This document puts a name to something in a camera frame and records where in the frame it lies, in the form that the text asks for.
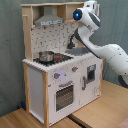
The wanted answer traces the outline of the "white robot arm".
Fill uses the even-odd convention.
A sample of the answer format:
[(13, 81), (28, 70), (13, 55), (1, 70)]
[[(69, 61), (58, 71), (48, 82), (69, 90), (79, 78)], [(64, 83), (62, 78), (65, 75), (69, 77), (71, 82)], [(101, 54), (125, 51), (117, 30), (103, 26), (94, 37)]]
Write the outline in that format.
[(75, 38), (96, 57), (106, 60), (118, 74), (120, 84), (123, 87), (128, 86), (128, 55), (126, 52), (117, 44), (97, 46), (89, 41), (89, 37), (101, 26), (97, 1), (86, 1), (82, 8), (77, 8), (73, 12), (73, 18), (82, 23), (74, 32)]

